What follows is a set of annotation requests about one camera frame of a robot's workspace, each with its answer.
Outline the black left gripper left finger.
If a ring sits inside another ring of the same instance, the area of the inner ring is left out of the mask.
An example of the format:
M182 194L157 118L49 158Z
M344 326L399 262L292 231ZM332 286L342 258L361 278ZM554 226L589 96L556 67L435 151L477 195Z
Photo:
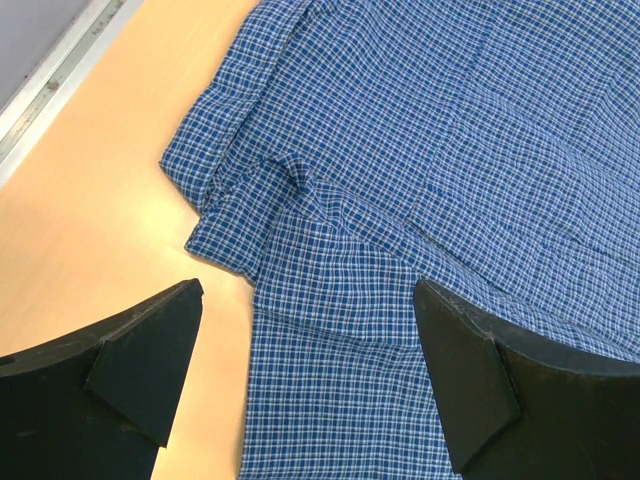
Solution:
M200 326L181 281L1 359L4 479L148 479L167 446Z

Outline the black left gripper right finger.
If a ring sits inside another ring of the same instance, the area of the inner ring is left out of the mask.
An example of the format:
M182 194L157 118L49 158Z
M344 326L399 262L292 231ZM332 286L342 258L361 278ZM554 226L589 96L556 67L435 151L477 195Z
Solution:
M550 340L430 281L419 281L413 298L455 473L638 477L637 364Z

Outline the blue plaid long sleeve shirt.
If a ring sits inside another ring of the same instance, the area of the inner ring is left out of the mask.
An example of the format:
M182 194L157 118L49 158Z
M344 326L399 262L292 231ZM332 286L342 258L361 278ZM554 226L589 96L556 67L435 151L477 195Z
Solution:
M243 479L450 479L420 280L639 357L635 1L263 1L164 152L255 288Z

